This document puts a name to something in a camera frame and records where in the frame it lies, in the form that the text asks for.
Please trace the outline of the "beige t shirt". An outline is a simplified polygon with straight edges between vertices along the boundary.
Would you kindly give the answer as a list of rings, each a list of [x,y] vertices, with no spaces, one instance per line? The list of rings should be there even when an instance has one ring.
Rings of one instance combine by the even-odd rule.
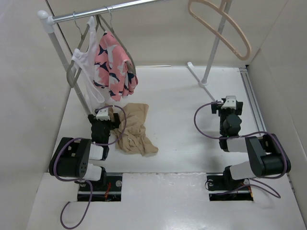
[[[128,103],[119,113],[120,125],[111,132],[117,138],[116,149],[127,154],[155,155],[159,149],[146,136],[146,121],[149,105],[145,103]]]

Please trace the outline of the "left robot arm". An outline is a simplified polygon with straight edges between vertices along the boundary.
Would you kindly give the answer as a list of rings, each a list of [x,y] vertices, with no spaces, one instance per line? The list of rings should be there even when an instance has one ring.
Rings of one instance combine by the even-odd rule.
[[[89,115],[91,138],[73,139],[63,137],[49,163],[49,173],[54,176],[88,180],[96,190],[107,185],[107,174],[104,167],[89,163],[89,160],[104,161],[109,153],[109,137],[111,130],[120,125],[119,115],[107,120],[97,119]]]

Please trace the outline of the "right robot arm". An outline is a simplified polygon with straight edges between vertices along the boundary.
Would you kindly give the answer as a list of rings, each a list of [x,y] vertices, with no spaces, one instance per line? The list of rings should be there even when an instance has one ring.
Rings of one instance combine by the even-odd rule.
[[[243,103],[234,96],[211,105],[212,113],[220,117],[220,148],[248,155],[248,161],[225,167],[220,185],[227,190],[235,189],[246,179],[284,175],[291,170],[291,162],[275,134],[239,135],[242,109]]]

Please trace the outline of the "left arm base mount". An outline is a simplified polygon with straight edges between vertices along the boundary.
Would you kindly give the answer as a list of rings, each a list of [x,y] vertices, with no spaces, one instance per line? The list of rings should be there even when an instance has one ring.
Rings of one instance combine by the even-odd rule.
[[[122,173],[107,173],[103,182],[91,181],[93,187],[92,202],[119,202],[121,201]],[[77,201],[87,202],[90,198],[88,183],[79,185]]]

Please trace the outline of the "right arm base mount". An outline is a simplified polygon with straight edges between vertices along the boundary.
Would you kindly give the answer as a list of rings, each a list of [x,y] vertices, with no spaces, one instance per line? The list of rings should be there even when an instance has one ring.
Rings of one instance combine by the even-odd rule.
[[[209,191],[210,201],[253,201],[250,187],[237,188],[249,184],[248,179],[227,182],[221,173],[206,174],[205,188]]]

